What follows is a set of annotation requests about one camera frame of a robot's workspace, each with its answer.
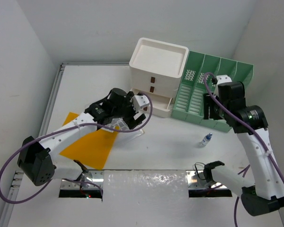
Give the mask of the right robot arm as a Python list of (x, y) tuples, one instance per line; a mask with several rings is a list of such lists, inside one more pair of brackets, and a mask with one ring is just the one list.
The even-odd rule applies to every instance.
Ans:
[(229, 77), (213, 79), (215, 91), (204, 95), (204, 118), (225, 120), (240, 140), (247, 155), (254, 181), (232, 172), (221, 161), (204, 165), (207, 183), (219, 182), (235, 193), (252, 216), (284, 207), (284, 176), (274, 159), (268, 123), (263, 110), (247, 106), (245, 87)]

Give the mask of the blue-capped small dropper bottle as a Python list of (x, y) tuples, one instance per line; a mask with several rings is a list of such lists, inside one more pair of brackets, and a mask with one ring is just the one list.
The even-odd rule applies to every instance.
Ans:
[(205, 147), (205, 146), (211, 141), (212, 136), (213, 136), (212, 133), (208, 133), (208, 134), (202, 139), (202, 141), (200, 142), (199, 146), (200, 146), (200, 147)]

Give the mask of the white three-drawer storage box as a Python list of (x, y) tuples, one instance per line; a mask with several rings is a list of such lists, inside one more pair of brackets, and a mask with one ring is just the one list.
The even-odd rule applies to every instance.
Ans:
[(147, 93), (153, 115), (169, 118), (188, 58), (187, 47), (140, 38), (129, 61), (131, 90)]

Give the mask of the orange plastic folder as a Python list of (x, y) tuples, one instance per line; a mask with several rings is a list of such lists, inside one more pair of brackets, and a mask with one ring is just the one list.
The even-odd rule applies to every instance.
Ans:
[(60, 152), (68, 159), (80, 161), (83, 165), (102, 170), (117, 138), (117, 132), (98, 130), (69, 145)]

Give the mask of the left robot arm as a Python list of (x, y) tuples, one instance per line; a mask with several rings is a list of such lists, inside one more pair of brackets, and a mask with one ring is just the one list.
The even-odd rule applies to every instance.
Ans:
[(75, 158), (67, 160), (60, 153), (84, 136), (108, 128), (114, 119), (122, 119), (129, 132), (136, 131), (146, 116), (135, 118), (135, 115), (150, 105), (149, 98), (141, 92), (134, 94), (113, 88), (105, 98), (92, 103), (60, 129), (37, 139), (26, 138), (17, 164), (35, 186), (52, 179), (77, 180), (85, 172), (83, 162)]

